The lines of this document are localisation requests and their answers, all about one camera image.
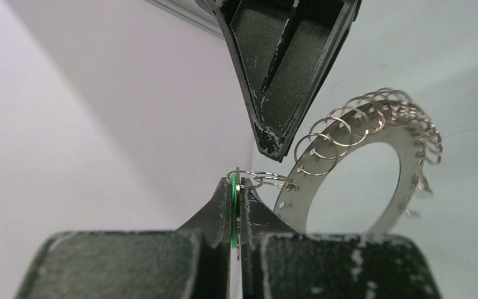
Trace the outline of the metal key ring disc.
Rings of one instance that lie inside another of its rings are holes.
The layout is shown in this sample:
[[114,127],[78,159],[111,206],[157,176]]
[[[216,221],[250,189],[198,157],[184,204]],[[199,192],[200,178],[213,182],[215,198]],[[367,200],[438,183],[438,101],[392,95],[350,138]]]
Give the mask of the metal key ring disc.
[[295,164],[287,176],[271,174],[280,188],[274,213],[298,232],[306,222],[314,196],[334,168],[356,150],[374,143],[391,146],[400,166],[391,199],[369,227],[372,234],[392,230],[402,216],[414,217],[409,209],[414,197],[431,197],[424,167],[443,158],[443,139],[433,119],[404,91],[381,88],[354,97],[315,122],[297,143]]

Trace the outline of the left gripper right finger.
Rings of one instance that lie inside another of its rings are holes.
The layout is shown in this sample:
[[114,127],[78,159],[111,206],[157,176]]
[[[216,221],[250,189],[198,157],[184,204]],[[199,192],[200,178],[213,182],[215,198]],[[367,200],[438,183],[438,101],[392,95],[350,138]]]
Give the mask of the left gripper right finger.
[[301,234],[242,178],[243,298],[441,298],[426,257],[395,234]]

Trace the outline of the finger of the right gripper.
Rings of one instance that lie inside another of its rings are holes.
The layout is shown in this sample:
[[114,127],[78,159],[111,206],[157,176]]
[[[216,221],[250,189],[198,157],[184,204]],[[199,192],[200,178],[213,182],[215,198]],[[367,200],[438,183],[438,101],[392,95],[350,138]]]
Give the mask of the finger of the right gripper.
[[359,13],[357,0],[199,1],[218,22],[258,151],[280,162]]

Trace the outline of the green tagged key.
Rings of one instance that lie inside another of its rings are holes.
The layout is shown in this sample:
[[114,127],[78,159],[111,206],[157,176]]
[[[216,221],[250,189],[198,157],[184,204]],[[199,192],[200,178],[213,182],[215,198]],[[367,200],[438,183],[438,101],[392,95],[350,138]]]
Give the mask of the green tagged key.
[[[241,183],[241,174],[248,174],[253,176],[255,181],[258,181],[258,184],[251,184],[251,185],[244,185]],[[263,185],[263,178],[260,176],[259,173],[253,171],[246,171],[241,170],[240,168],[236,168],[233,171],[230,171],[226,175],[226,181],[231,186],[231,204],[232,204],[232,211],[231,211],[231,248],[236,250],[237,260],[241,259],[240,253],[240,209],[239,209],[239,197],[240,192],[242,189],[257,189]]]

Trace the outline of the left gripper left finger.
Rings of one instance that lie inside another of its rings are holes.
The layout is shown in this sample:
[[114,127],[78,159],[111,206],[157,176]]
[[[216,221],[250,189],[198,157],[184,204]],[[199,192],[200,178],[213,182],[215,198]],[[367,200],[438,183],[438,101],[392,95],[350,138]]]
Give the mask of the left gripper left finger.
[[83,230],[50,236],[17,298],[229,298],[232,185],[174,230]]

